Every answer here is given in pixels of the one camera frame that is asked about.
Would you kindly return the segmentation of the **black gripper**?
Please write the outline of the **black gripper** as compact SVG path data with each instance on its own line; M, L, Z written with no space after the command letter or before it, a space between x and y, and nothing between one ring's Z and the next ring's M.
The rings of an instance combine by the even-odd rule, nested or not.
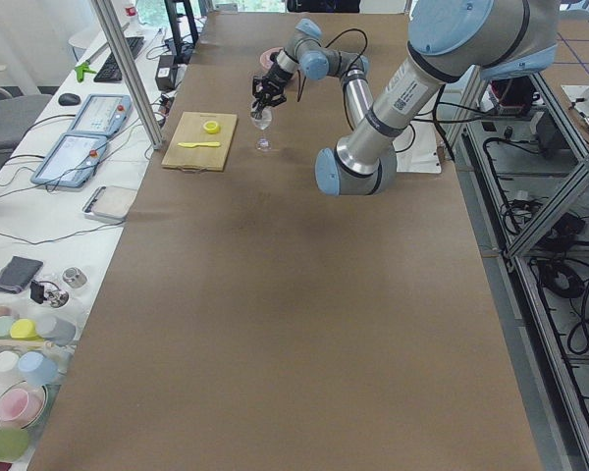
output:
M252 78L251 92L253 111L262 111L265 108L277 107L287 101L285 94L286 85L293 78L294 73L273 66L263 77Z

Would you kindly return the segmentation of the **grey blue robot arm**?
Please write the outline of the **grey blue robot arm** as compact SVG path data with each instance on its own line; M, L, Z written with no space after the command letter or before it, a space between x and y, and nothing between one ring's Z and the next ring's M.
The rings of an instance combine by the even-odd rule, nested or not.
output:
M384 91L372 97L368 63L359 54L322 46L319 26L302 19L269 72L255 78L251 115L285 102L296 71L309 79L336 77L354 124L335 147L318 153L315 178L328 195L371 195L397 172L394 141L443 85L472 66L484 80L527 76L556 57L557 1L420 1L408 24L407 57Z

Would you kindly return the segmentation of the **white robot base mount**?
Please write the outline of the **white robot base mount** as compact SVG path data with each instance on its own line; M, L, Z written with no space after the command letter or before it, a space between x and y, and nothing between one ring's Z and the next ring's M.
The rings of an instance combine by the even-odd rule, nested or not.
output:
M429 123L410 124L393 142L398 173L440 174L435 128Z

